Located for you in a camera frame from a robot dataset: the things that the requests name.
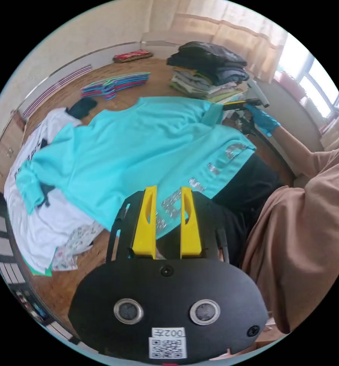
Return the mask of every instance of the wooden floor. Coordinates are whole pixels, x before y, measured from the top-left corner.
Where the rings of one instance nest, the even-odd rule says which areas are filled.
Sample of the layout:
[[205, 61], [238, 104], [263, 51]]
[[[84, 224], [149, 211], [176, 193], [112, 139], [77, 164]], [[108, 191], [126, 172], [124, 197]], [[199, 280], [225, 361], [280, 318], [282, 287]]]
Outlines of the wooden floor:
[[[151, 75], [146, 85], [122, 90], [118, 95], [109, 101], [97, 98], [97, 106], [90, 112], [89, 116], [83, 119], [84, 124], [104, 109], [122, 110], [134, 105], [139, 97], [144, 96], [183, 96], [176, 90], [169, 87], [168, 83], [172, 77], [172, 69], [166, 66], [165, 61], [154, 58], [138, 60], [127, 64], [111, 64], [101, 69], [94, 70], [79, 79], [71, 82], [63, 89], [50, 97], [38, 110], [30, 117], [26, 126], [24, 140], [30, 135], [34, 128], [46, 117], [47, 113], [59, 107], [71, 107], [80, 99], [79, 89], [93, 81], [100, 80], [113, 75], [126, 74], [131, 72], [150, 71]], [[291, 184], [292, 177], [283, 168], [281, 162], [267, 146], [252, 139], [258, 148], [259, 154], [274, 170], [278, 171], [287, 184]], [[23, 265], [23, 272], [27, 280], [35, 289], [36, 293], [50, 311], [60, 319], [72, 334], [76, 335], [68, 320], [68, 310], [75, 289], [84, 276], [95, 267], [105, 261], [109, 233], [104, 231], [96, 240], [92, 249], [78, 257], [78, 270], [66, 272], [53, 272], [52, 277], [33, 276], [26, 265]], [[19, 262], [23, 263], [18, 249], [15, 246], [16, 255]]]

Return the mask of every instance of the black pants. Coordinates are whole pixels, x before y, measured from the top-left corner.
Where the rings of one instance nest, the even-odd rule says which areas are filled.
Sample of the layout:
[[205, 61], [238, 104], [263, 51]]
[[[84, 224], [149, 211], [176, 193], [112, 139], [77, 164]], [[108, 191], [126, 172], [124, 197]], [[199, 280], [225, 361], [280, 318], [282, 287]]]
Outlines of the black pants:
[[[234, 178], [211, 200], [217, 222], [226, 231], [229, 262], [239, 265], [251, 229], [270, 195], [284, 186], [279, 175], [253, 154]], [[157, 240], [159, 252], [167, 259], [179, 258], [180, 226]]]

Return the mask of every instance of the blue rubber glove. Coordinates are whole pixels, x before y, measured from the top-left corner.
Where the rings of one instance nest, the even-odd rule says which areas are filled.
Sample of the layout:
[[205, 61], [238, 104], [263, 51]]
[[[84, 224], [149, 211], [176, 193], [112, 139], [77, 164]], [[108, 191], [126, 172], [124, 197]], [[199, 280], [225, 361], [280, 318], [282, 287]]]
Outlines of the blue rubber glove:
[[280, 123], [264, 111], [256, 108], [253, 105], [246, 104], [245, 108], [252, 113], [252, 118], [255, 124], [259, 127], [260, 131], [268, 137], [271, 137], [271, 132], [273, 132]]

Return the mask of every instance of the stack of folded clothes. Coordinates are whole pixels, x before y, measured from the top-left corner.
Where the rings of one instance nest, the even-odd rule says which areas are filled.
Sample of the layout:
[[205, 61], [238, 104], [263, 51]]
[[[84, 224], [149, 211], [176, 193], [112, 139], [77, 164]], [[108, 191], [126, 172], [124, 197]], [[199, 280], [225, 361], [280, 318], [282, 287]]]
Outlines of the stack of folded clothes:
[[167, 59], [167, 65], [173, 67], [173, 88], [215, 103], [239, 93], [237, 86], [249, 79], [241, 56], [212, 43], [188, 42]]
[[150, 72], [135, 72], [99, 80], [82, 88], [81, 97], [103, 96], [106, 100], [112, 99], [119, 90], [145, 84], [149, 75]]

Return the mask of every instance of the window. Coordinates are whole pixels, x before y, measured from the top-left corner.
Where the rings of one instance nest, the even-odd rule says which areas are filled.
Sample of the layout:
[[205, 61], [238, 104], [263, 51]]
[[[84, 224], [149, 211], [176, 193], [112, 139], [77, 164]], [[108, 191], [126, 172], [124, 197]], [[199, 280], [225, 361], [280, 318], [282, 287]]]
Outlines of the window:
[[306, 91], [322, 117], [339, 112], [339, 91], [323, 66], [295, 37], [288, 34], [277, 71], [284, 71]]

